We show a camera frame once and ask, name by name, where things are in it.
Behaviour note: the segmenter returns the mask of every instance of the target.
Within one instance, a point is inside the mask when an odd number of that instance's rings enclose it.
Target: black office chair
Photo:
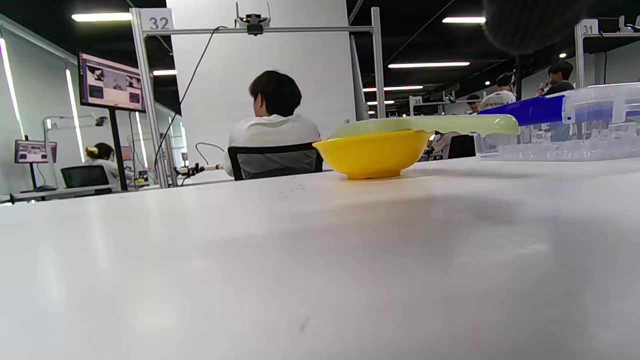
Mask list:
[[[67,188],[108,185],[109,178],[102,165],[87,165],[60,169]],[[112,193],[112,189],[100,189],[95,195]]]
[[[236,181],[322,172],[322,156],[312,144],[269,147],[230,146],[227,154]],[[256,167],[267,170],[256,170]]]
[[[471,135],[458,135],[451,138],[447,159],[472,158],[476,155],[476,143]]]

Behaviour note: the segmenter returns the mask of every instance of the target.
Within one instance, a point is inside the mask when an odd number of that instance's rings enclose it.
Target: overhead camera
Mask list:
[[[268,28],[271,25],[271,8],[267,3],[268,17],[263,17],[260,14],[251,13],[245,17],[240,16],[240,8],[236,2],[236,26],[246,28],[246,32],[249,35],[258,36],[264,33],[264,28]]]
[[[106,116],[101,116],[101,117],[99,117],[99,118],[95,119],[95,125],[96,125],[97,127],[104,126],[104,124],[105,124],[108,120],[109,120],[109,118],[108,118],[108,117],[106,117]]]

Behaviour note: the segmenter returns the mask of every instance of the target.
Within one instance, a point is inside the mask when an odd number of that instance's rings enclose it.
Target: black shirt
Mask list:
[[[575,88],[573,87],[573,85],[571,85],[571,83],[567,83],[567,82],[563,81],[561,83],[555,84],[554,86],[551,86],[547,90],[547,92],[545,92],[545,96],[557,94],[559,92],[574,90],[574,89]]]

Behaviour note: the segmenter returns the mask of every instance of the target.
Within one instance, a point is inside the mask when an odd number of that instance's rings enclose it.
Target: plastic storage box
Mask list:
[[[512,115],[519,135],[475,135],[476,154],[505,161],[640,157],[640,83],[595,85],[481,111]]]

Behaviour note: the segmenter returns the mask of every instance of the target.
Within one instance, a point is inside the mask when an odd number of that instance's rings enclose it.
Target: black cable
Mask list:
[[[202,152],[200,152],[200,149],[198,149],[198,145],[208,145],[208,146],[217,147],[218,149],[220,149],[220,151],[222,151],[222,153],[224,153],[224,154],[227,153],[224,149],[222,149],[220,146],[217,146],[214,143],[208,143],[208,142],[198,142],[198,143],[196,143],[196,151],[200,154],[200,157],[204,160],[204,162],[207,163],[207,165],[209,165],[209,162],[207,161],[207,158],[204,157]]]
[[[196,73],[198,72],[198,68],[200,67],[200,63],[202,62],[202,59],[204,59],[204,55],[207,53],[207,49],[209,48],[209,44],[211,44],[211,39],[213,38],[213,35],[220,29],[225,28],[227,29],[226,26],[218,26],[217,28],[213,29],[213,31],[211,32],[211,35],[209,36],[209,41],[207,41],[207,45],[204,47],[204,51],[202,51],[202,55],[200,55],[200,59],[198,60],[198,63],[196,64],[196,68],[193,70],[193,75],[191,75],[191,79],[189,80],[189,83],[187,84],[187,88],[184,89],[184,94],[182,94],[182,98],[180,99],[180,103],[179,106],[182,106],[182,103],[184,102],[184,98],[187,96],[187,92],[189,92],[189,88],[191,87],[191,83],[193,82],[193,78],[195,78]],[[169,126],[166,128],[166,131],[164,132],[164,135],[162,136],[162,138],[160,138],[160,144],[158,145],[158,149],[156,150],[156,156],[154,158],[154,170],[157,173],[157,162],[158,162],[158,154],[160,153],[160,150],[162,149],[162,144],[164,143],[164,139],[166,138],[166,135],[169,133],[169,130],[171,129],[171,125],[173,125],[173,121],[175,120],[175,117],[178,115],[178,113],[174,113],[173,117],[171,118],[171,121],[169,121]]]

